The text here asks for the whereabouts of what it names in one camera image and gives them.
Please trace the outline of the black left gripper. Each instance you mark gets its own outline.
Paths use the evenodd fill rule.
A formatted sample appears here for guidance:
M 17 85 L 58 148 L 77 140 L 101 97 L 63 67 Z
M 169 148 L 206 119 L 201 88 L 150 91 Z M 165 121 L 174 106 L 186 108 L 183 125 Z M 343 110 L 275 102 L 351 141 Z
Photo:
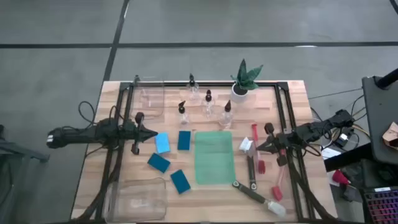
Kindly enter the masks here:
M 140 133 L 141 133 L 141 126 L 144 120 L 144 113 L 143 112 L 137 112 L 136 116 L 134 118 L 134 122 L 132 120 L 129 120 L 126 128 L 126 140 L 134 140 L 133 145 L 131 146 L 131 152 L 134 155 L 139 155 L 139 141 L 141 140 Z M 144 132 L 147 133 L 148 135 L 144 136 L 144 140 L 148 140 L 150 138 L 154 138 L 155 136 L 158 135 L 157 131 L 153 131 L 151 129 L 144 129 Z

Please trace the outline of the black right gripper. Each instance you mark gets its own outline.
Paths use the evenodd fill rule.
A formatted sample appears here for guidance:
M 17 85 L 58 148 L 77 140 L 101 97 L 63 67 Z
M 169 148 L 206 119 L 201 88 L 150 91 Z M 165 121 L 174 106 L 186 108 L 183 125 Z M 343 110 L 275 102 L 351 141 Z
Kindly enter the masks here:
M 264 126 L 267 140 L 258 145 L 257 151 L 270 152 L 271 154 L 277 153 L 277 164 L 283 166 L 287 164 L 287 157 L 285 152 L 285 144 L 280 134 L 274 134 L 274 126 L 272 123 L 266 123 Z

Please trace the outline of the light blue sponge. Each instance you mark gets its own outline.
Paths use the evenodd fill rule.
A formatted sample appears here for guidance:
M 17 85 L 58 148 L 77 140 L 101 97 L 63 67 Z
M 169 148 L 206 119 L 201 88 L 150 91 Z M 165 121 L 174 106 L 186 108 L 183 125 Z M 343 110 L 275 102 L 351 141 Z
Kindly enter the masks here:
M 169 136 L 167 133 L 159 133 L 155 137 L 155 145 L 158 154 L 170 152 Z

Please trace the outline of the red silicone spatula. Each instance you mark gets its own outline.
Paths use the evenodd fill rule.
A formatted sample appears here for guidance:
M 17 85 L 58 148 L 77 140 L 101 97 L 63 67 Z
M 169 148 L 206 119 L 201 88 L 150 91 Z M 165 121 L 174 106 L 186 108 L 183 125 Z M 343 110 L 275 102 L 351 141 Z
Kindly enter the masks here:
M 258 134 L 257 134 L 257 124 L 252 124 L 252 138 L 253 138 L 253 144 L 254 144 L 254 152 L 256 155 L 256 165 L 257 165 L 257 171 L 259 174 L 265 174 L 266 172 L 266 166 L 264 160 L 261 158 L 261 153 L 256 149 L 257 144 L 258 144 Z

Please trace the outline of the dark blue sponge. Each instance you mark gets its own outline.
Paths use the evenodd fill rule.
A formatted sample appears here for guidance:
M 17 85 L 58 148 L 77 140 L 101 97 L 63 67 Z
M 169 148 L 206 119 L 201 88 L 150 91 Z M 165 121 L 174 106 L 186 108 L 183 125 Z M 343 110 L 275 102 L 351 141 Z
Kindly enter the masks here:
M 170 161 L 168 161 L 167 159 L 163 158 L 162 156 L 156 153 L 153 153 L 150 156 L 147 163 L 154 169 L 160 171 L 161 173 L 165 173 L 171 164 Z
M 177 170 L 170 175 L 170 178 L 172 179 L 172 182 L 179 194 L 183 194 L 184 192 L 191 189 L 190 184 L 185 174 L 183 173 L 183 170 Z
M 190 150 L 190 131 L 180 131 L 178 134 L 178 144 L 177 149 L 179 151 L 189 151 Z

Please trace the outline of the small clear plastic bin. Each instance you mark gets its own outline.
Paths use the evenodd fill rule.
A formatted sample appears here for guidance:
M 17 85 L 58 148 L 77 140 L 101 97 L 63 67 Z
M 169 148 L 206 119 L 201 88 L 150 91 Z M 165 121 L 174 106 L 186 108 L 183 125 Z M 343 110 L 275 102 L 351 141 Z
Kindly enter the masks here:
M 161 81 L 139 81 L 134 86 L 132 113 L 141 112 L 145 120 L 160 119 L 164 115 L 165 87 Z

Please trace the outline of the white round plant pot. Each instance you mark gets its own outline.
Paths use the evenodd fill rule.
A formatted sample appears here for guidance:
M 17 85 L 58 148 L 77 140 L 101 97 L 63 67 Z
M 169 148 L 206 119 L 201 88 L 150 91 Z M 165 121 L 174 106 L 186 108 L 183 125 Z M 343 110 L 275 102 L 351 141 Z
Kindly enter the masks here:
M 242 90 L 237 83 L 231 87 L 231 100 L 235 103 L 243 103 L 248 96 L 247 90 Z

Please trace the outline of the large clear plastic bin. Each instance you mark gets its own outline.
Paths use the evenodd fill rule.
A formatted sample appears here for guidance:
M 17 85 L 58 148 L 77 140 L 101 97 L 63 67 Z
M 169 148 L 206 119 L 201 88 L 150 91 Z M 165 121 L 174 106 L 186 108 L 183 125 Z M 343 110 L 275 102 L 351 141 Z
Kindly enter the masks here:
M 161 220 L 167 213 L 165 180 L 125 180 L 109 185 L 104 198 L 103 218 L 107 224 Z

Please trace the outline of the green snake plant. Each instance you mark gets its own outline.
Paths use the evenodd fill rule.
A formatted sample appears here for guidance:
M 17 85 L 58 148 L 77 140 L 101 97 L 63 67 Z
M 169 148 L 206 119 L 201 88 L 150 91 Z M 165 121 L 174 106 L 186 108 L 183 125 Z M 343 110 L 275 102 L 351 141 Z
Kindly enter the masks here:
M 260 65 L 252 70 L 247 70 L 246 61 L 242 59 L 237 75 L 235 77 L 231 75 L 231 78 L 240 89 L 254 90 L 259 87 L 255 79 L 259 76 L 262 68 L 263 65 Z

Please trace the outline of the red cone-shaped object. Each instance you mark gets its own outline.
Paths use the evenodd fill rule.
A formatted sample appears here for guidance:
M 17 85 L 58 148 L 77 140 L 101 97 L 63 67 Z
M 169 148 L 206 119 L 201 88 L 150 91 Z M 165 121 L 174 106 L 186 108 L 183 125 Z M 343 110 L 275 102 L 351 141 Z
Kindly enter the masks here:
M 342 173 L 340 170 L 335 170 L 333 175 L 332 175 L 332 181 L 338 183 L 338 184 L 343 184 L 343 185 L 349 185 L 351 182 L 348 180 L 348 178 Z

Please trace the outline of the brown cardboard piece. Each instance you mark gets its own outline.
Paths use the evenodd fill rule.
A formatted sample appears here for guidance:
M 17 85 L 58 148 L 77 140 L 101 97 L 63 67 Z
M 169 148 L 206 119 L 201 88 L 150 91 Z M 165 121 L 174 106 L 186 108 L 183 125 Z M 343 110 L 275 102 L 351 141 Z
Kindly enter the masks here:
M 398 144 L 398 124 L 392 122 L 387 131 L 382 135 L 386 144 Z

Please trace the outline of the keyboard with pink lights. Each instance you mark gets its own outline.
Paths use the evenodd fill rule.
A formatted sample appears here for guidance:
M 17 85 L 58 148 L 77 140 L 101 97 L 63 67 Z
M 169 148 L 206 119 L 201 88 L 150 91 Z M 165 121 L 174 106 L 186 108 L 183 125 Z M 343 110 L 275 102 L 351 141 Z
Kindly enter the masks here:
M 366 189 L 361 196 L 366 222 L 398 224 L 398 187 Z

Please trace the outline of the grey metal stand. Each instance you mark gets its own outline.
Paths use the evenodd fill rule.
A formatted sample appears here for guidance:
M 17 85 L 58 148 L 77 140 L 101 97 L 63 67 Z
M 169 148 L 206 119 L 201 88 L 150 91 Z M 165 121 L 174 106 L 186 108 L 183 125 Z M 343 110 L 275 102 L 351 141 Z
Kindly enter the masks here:
M 40 162 L 47 162 L 49 160 L 50 154 L 39 152 L 33 149 L 28 149 L 26 147 L 22 147 L 14 142 L 9 142 L 4 138 L 4 126 L 0 124 L 0 151 L 11 153 L 11 154 L 20 154 L 23 156 L 29 156 L 30 158 L 36 158 Z

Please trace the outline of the black cart pole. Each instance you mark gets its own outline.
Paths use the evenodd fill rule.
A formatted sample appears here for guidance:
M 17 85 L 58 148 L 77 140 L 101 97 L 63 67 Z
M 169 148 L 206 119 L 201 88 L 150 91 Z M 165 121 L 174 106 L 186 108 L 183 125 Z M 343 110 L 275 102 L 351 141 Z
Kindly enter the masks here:
M 398 80 L 398 68 L 383 77 L 374 77 L 375 85 L 380 89 L 388 89 Z

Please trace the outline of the black aluminium table frame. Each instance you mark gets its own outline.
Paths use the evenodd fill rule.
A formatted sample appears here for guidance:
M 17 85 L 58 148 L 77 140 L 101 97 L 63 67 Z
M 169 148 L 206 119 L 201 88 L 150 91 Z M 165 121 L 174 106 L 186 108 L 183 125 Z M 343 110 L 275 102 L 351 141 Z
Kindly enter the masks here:
M 296 120 L 294 116 L 294 109 L 290 97 L 290 88 L 288 81 L 258 81 L 256 84 L 261 88 L 271 88 L 275 94 L 275 103 L 277 106 L 278 117 L 282 128 L 282 133 L 287 133 L 287 122 L 285 120 L 284 108 L 282 105 L 281 94 L 285 95 L 286 107 L 289 116 L 289 122 L 292 130 L 296 129 Z M 110 113 L 110 116 L 122 122 L 125 126 L 130 118 L 130 112 L 134 106 L 134 92 L 139 88 L 161 88 L 162 93 L 165 94 L 167 88 L 183 87 L 183 81 L 142 81 L 139 77 L 135 77 L 133 81 L 123 81 L 119 83 L 118 98 L 116 100 L 115 112 Z M 99 192 L 93 201 L 88 205 L 86 210 L 77 219 L 81 222 L 95 222 L 104 223 L 104 204 L 105 204 L 105 190 L 113 183 L 119 181 L 122 159 L 124 154 L 125 143 L 127 138 L 116 136 L 112 140 L 112 145 L 104 145 L 107 149 L 103 176 Z M 286 145 L 287 165 L 289 174 L 293 175 L 291 181 L 293 203 L 295 212 L 299 223 L 320 223 L 322 220 L 333 221 L 332 215 L 326 212 L 325 208 L 320 205 L 320 202 L 315 198 L 314 194 L 310 194 L 309 181 L 307 171 L 304 164 L 303 153 L 297 153 L 298 167 L 294 166 L 293 151 L 294 148 Z

